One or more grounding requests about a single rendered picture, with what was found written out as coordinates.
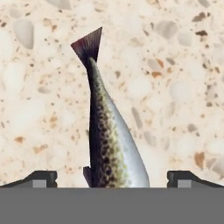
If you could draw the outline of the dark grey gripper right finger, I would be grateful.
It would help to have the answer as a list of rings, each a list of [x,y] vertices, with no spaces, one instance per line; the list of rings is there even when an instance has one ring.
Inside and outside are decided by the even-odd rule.
[[[168,171],[167,179],[168,188],[223,188],[223,185],[218,185],[213,182],[201,179],[190,171]]]

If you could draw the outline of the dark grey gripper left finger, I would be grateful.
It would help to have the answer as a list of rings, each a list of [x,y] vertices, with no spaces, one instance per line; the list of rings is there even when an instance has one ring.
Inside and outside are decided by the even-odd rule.
[[[0,185],[0,188],[23,187],[23,188],[54,188],[58,187],[56,182],[58,174],[56,171],[34,171],[26,178]]]

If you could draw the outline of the silver speckled raw fish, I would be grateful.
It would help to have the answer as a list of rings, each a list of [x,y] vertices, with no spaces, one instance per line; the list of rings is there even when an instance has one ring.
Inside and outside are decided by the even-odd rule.
[[[90,165],[83,168],[83,175],[91,187],[148,188],[144,161],[97,66],[101,37],[102,28],[98,28],[71,44],[86,68],[90,89]]]

